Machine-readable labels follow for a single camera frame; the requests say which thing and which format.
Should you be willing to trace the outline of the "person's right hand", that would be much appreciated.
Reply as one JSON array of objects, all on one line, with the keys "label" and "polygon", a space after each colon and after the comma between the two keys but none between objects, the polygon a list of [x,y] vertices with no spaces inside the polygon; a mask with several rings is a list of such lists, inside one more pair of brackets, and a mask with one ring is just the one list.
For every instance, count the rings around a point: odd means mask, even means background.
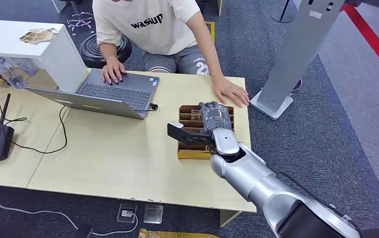
[{"label": "person's right hand", "polygon": [[108,84],[118,84],[122,75],[126,73],[124,65],[115,57],[106,58],[106,65],[102,68],[102,80]]}]

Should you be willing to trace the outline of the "person's left hand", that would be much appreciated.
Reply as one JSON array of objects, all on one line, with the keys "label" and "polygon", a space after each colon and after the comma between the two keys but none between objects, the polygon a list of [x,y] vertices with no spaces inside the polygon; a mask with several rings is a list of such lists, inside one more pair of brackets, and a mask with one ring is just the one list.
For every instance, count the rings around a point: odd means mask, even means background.
[{"label": "person's left hand", "polygon": [[213,93],[223,104],[226,104],[226,97],[240,108],[249,105],[250,99],[244,88],[230,82],[223,76],[212,76],[211,80]]}]

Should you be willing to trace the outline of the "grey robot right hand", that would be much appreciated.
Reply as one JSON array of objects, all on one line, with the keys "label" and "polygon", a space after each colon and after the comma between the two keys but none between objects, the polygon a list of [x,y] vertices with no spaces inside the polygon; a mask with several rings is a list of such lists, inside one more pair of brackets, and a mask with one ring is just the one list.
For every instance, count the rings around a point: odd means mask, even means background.
[{"label": "grey robot right hand", "polygon": [[225,105],[216,101],[200,102],[203,131],[211,134],[217,128],[231,129],[231,120],[228,109]]}]

